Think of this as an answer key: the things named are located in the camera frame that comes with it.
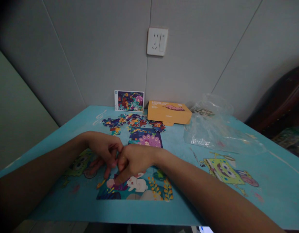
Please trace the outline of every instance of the white wall outlet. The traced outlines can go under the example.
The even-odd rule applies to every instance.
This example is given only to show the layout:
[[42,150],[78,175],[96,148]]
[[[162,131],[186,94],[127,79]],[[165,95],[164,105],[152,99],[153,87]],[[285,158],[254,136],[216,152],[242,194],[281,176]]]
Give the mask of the white wall outlet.
[[166,43],[168,39],[168,29],[149,28],[147,38],[147,54],[164,56],[166,53]]

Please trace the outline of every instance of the hand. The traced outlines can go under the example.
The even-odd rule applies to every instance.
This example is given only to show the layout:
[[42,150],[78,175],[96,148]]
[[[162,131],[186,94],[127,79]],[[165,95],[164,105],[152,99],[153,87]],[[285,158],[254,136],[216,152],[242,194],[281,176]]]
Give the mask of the hand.
[[111,169],[117,165],[116,154],[121,152],[123,144],[120,138],[99,132],[86,132],[88,147],[98,155],[90,167],[92,167],[90,174],[94,174],[104,163],[107,167],[104,173],[104,179],[107,179]]
[[118,169],[120,174],[115,179],[115,185],[120,185],[131,176],[146,171],[156,164],[157,157],[165,151],[162,148],[130,144],[125,146],[118,156]]

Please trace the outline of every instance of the plastic bag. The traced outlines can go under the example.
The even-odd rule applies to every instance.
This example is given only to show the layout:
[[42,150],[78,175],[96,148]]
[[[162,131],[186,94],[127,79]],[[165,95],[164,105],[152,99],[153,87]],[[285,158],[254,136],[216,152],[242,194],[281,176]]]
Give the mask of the plastic bag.
[[225,99],[203,94],[202,100],[195,104],[190,124],[185,126],[186,143],[208,149],[234,153],[263,153],[266,148],[254,136],[242,133],[227,125],[233,107]]

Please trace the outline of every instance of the orange puzzle box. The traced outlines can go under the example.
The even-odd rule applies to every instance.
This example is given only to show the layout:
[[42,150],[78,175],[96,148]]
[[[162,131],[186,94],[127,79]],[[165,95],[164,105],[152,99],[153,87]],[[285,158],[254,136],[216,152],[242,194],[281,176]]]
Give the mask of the orange puzzle box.
[[166,126],[172,126],[174,123],[189,124],[191,115],[185,104],[149,101],[147,118],[162,121]]

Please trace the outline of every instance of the table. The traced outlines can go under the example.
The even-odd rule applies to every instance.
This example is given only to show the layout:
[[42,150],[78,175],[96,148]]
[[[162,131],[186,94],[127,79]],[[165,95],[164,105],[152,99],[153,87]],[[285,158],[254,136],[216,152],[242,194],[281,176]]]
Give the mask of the table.
[[[0,177],[57,148],[82,132],[93,130],[111,134],[110,129],[105,127],[101,121],[109,117],[118,118],[122,113],[128,112],[116,112],[113,107],[89,106],[0,171]],[[177,124],[166,127],[166,131],[161,133],[163,147],[207,172],[209,172],[208,167],[200,166],[191,149],[199,161],[214,158],[214,154],[210,152],[227,156],[218,158],[229,164],[233,164],[232,159],[229,158],[232,157],[236,163],[233,164],[236,167],[233,166],[234,170],[237,170],[246,181],[238,185],[246,193],[246,198],[283,229],[299,229],[299,158],[236,118],[230,117],[229,122],[235,129],[255,136],[265,145],[267,152],[258,155],[249,152],[245,155],[231,155],[186,144],[183,140],[184,126]],[[129,135],[126,125],[122,126],[118,137],[124,145],[128,144]],[[174,198],[169,202],[96,200],[99,192],[96,186],[102,179],[103,171],[101,170],[92,179],[86,179],[84,175],[71,177],[67,186],[62,188],[65,181],[65,177],[62,176],[33,211],[30,219],[190,226],[206,224],[175,186],[173,186]],[[240,189],[231,184],[228,185],[243,194]]]

